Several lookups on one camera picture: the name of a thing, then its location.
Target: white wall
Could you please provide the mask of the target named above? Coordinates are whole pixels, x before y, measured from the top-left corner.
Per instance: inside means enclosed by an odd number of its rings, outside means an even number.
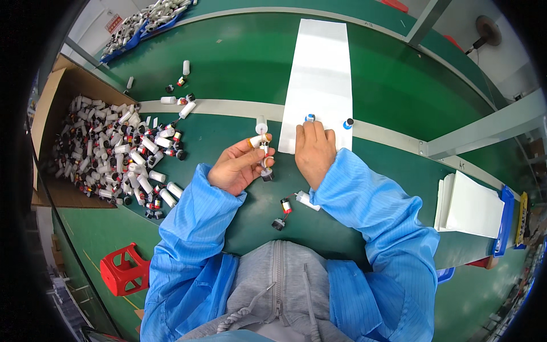
[[[99,52],[110,40],[105,25],[115,14],[126,18],[147,6],[149,0],[90,0],[72,27],[68,36],[90,55]],[[66,44],[61,52],[80,64],[85,60]]]
[[[409,15],[418,18],[429,0],[399,0],[409,8]],[[499,27],[502,42],[497,47],[483,45],[468,56],[509,99],[518,93],[530,93],[539,87],[530,58],[505,16],[491,0],[452,0],[433,29],[452,36],[464,50],[480,38],[475,20],[486,15]]]

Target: pile of components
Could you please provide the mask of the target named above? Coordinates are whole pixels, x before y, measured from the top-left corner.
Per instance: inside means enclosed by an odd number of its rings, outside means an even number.
[[[193,94],[188,98],[195,99]],[[166,155],[184,160],[188,153],[183,133],[176,129],[178,120],[151,129],[138,109],[77,96],[53,146],[48,171],[68,179],[88,197],[97,195],[112,205],[129,205],[135,196],[147,208],[146,217],[160,219],[162,201],[173,208],[173,196],[180,198],[182,189],[166,184],[167,176],[152,169]]]
[[[166,27],[166,24],[172,26],[191,4],[197,5],[197,0],[158,0],[155,4],[141,9],[138,14],[125,18],[120,28],[112,34],[110,41],[106,44],[101,62],[108,62],[110,59],[106,57],[114,57],[113,53],[117,50],[121,54],[134,48],[141,38]]]

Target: cardboard box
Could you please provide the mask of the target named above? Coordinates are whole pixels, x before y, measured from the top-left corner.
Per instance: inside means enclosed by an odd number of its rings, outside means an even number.
[[[55,235],[55,234],[51,235],[51,243],[53,244],[53,248],[56,251],[61,250],[61,243],[59,242],[59,238],[57,237],[57,235]]]
[[[62,121],[68,115],[70,102],[78,95],[86,96],[92,100],[103,100],[110,105],[117,106],[122,103],[127,105],[137,103],[68,57],[60,54],[38,101],[31,129],[32,142],[39,163],[51,158],[51,149],[56,135],[63,129]],[[70,181],[55,179],[53,175],[45,175],[45,181],[53,203],[57,207],[112,208],[110,204],[99,200],[96,196],[88,198],[75,189]],[[32,204],[49,206],[42,185],[38,181],[36,165],[34,165],[33,187]]]
[[[65,263],[61,251],[56,251],[54,247],[51,247],[51,251],[53,253],[53,260],[55,260],[55,265],[62,265]]]

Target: green workbench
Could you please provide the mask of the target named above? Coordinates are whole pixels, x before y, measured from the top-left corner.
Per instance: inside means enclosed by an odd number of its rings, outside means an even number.
[[[222,6],[251,7],[243,1],[229,5],[219,3],[216,0],[203,1],[192,15],[223,10]],[[304,7],[303,4],[309,8],[322,6],[311,1],[299,3],[298,7]],[[406,34],[402,32],[404,30],[399,28],[397,31],[395,27],[400,20],[410,23],[406,25],[407,31],[415,21],[372,0],[359,2],[362,8],[355,11],[350,10],[348,3],[344,1],[337,5],[338,13],[353,16],[363,13],[369,18],[361,19],[402,34]],[[218,7],[208,9],[208,4]],[[276,6],[283,6],[283,3],[276,2]],[[329,6],[330,9],[319,10],[334,11],[334,5]],[[283,105],[300,18],[332,20],[301,14],[257,13],[192,22],[142,42],[121,58],[110,62],[109,67],[119,79],[135,78],[130,96],[137,101],[158,100],[166,96],[165,87],[176,84],[182,75],[182,61],[188,59],[191,62],[189,81],[180,88],[175,85],[173,96],[181,97],[193,92],[198,98]],[[464,81],[401,41],[355,24],[348,24],[347,32],[354,118],[429,141],[493,112]],[[450,43],[437,41],[437,36],[440,35],[430,33],[426,37],[431,39],[428,40],[429,44],[437,42],[438,50],[435,52],[441,55],[438,51],[444,50],[445,60],[450,60],[454,66],[460,65],[460,70],[477,87],[486,89],[484,92],[491,96],[494,103],[503,106],[499,91],[476,65]],[[159,121],[164,123],[178,117],[176,113],[147,113],[142,116],[159,117]],[[168,174],[168,181],[186,187],[197,164],[214,163],[225,147],[253,136],[254,125],[254,120],[248,118],[190,114],[177,126],[184,131],[182,141],[189,156],[185,161],[166,157],[155,170]],[[277,147],[280,128],[281,123],[269,122],[269,132],[274,136],[273,147]],[[353,139],[353,151],[371,169],[397,181],[409,195],[421,197],[423,208],[418,217],[425,225],[433,224],[438,180],[454,172],[454,169],[360,138]],[[461,157],[516,192],[522,192],[533,182],[528,165],[514,140],[465,153]],[[328,258],[355,260],[367,269],[365,243],[360,234],[342,226],[322,210],[315,212],[294,203],[294,211],[289,215],[286,228],[279,232],[271,227],[273,219],[282,214],[279,200],[298,190],[309,189],[295,166],[294,156],[276,154],[273,169],[276,175],[274,181],[258,179],[247,189],[246,203],[238,210],[226,231],[224,251],[241,255],[269,240],[284,239],[311,247]],[[515,211],[518,207],[519,203],[516,202]],[[162,209],[168,212],[165,204]],[[124,299],[108,293],[92,263],[98,265],[106,254],[131,242],[136,242],[143,257],[150,259],[153,247],[160,240],[159,221],[144,218],[144,209],[136,204],[115,210],[63,208],[59,211],[87,272],[98,287],[101,298],[107,302],[108,310],[117,324],[123,327],[124,334],[136,337],[131,327],[138,325],[138,319],[132,317],[133,313],[127,314],[126,306],[129,304]],[[516,221],[515,216],[510,241],[514,239]],[[485,237],[458,232],[441,233],[435,265],[437,269],[442,269],[483,258],[491,254],[492,244],[493,239]],[[518,259],[515,264],[520,262],[520,252],[509,250],[507,254]],[[141,291],[128,298],[142,308],[145,295],[146,292]]]

